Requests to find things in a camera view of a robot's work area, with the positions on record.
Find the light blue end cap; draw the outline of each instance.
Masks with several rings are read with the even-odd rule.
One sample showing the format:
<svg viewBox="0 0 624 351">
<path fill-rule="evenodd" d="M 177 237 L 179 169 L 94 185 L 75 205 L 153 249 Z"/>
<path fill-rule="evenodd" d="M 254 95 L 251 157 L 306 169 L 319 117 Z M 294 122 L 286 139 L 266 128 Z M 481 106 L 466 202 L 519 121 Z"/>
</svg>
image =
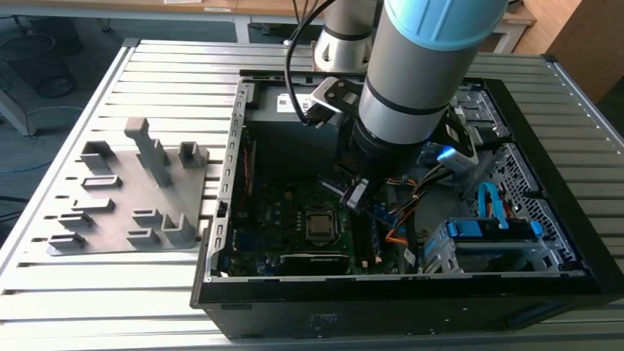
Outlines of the light blue end cap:
<svg viewBox="0 0 624 351">
<path fill-rule="evenodd" d="M 507 0 L 387 0 L 395 28 L 410 41 L 431 50 L 474 47 L 494 32 Z"/>
<path fill-rule="evenodd" d="M 542 239 L 545 236 L 545 229 L 538 221 L 531 221 L 531 228 L 534 229 L 535 237 Z"/>
</svg>

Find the orange wire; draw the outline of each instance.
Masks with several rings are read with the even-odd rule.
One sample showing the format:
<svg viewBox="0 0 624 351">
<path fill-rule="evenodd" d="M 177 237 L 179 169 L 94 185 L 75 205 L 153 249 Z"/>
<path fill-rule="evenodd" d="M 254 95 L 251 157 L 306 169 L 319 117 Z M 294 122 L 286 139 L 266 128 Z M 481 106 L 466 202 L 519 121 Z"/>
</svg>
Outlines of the orange wire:
<svg viewBox="0 0 624 351">
<path fill-rule="evenodd" d="M 517 215 L 514 214 L 514 211 L 510 207 L 510 203 L 507 202 L 506 199 L 499 195 L 499 199 L 503 201 L 503 210 L 506 213 L 507 218 L 517 218 Z M 490 213 L 493 212 L 493 203 L 489 203 L 489 207 L 486 209 L 486 216 L 490 217 Z"/>
<path fill-rule="evenodd" d="M 403 181 L 402 179 L 398 179 L 398 178 L 390 178 L 390 180 L 397 181 L 397 182 Z M 409 179 L 409 184 L 413 186 L 417 186 L 418 183 L 415 182 L 414 179 Z"/>
<path fill-rule="evenodd" d="M 399 221 L 398 225 L 395 226 L 395 228 L 393 228 L 393 230 L 389 232 L 389 235 L 387 235 L 387 241 L 390 242 L 394 242 L 394 243 L 399 243 L 399 244 L 405 244 L 405 245 L 409 245 L 409 241 L 405 240 L 405 239 L 397 239 L 397 238 L 393 238 L 393 235 L 397 233 L 398 231 L 398 228 L 402 226 L 402 224 L 405 224 L 405 222 L 409 220 L 410 216 L 414 214 L 414 211 L 417 210 L 417 207 L 413 208 L 409 213 L 403 216 L 402 220 Z"/>
</svg>

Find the motherboard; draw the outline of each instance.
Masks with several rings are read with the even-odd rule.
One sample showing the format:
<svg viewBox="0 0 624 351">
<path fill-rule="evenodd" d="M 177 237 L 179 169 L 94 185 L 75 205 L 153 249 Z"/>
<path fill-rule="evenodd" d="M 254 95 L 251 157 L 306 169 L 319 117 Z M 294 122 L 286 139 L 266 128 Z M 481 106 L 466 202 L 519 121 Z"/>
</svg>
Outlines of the motherboard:
<svg viewBox="0 0 624 351">
<path fill-rule="evenodd" d="M 234 225 L 233 276 L 398 272 L 382 250 L 382 219 L 349 211 L 317 179 L 261 182 Z"/>
</svg>

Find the metal workbench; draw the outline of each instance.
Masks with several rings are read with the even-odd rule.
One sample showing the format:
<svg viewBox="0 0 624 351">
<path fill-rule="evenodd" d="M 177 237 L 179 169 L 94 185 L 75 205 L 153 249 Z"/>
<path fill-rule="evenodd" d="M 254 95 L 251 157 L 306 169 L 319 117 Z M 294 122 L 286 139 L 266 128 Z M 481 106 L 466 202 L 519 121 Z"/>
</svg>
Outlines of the metal workbench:
<svg viewBox="0 0 624 351">
<path fill-rule="evenodd" d="M 570 312 L 514 333 L 230 341 L 205 312 L 189 306 L 198 248 L 49 256 L 45 216 L 66 207 L 63 196 L 71 194 L 66 178 L 89 172 L 75 162 L 85 142 L 106 140 L 118 150 L 133 149 L 123 134 L 127 118 L 149 117 L 151 135 L 166 146 L 195 140 L 210 147 L 202 226 L 210 225 L 238 71 L 281 69 L 285 54 L 279 45 L 154 40 L 122 48 L 0 251 L 0 350 L 362 350 L 493 342 L 498 344 L 475 349 L 501 350 L 501 343 L 521 341 L 515 348 L 537 349 L 547 341 L 549 347 L 558 343 L 570 350 L 624 348 L 623 301 Z M 309 47 L 297 51 L 297 70 L 313 69 L 311 56 Z M 623 257 L 624 144 L 605 117 L 559 65 L 539 56 L 482 55 L 471 75 L 506 81 L 611 253 Z M 624 267 L 624 257 L 619 264 Z"/>
</svg>

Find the wooden table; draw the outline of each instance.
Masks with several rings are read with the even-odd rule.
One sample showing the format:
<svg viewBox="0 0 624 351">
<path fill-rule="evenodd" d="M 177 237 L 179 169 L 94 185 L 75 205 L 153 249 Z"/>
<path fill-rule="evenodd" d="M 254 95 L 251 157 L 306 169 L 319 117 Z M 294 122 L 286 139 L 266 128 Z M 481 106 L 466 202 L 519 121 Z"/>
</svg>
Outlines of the wooden table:
<svg viewBox="0 0 624 351">
<path fill-rule="evenodd" d="M 302 12 L 306 0 L 297 1 Z M 205 0 L 201 4 L 166 4 L 165 0 L 0 0 L 0 12 L 65 17 L 226 21 L 235 24 L 241 43 L 250 43 L 251 23 L 297 23 L 293 0 Z M 314 24 L 323 24 L 323 19 L 317 19 Z M 511 53 L 525 30 L 534 24 L 535 17 L 525 7 L 517 14 L 507 13 L 495 30 L 503 35 L 495 52 Z"/>
<path fill-rule="evenodd" d="M 624 1 L 526 0 L 539 23 L 515 53 L 549 53 L 594 102 L 624 76 Z"/>
</svg>

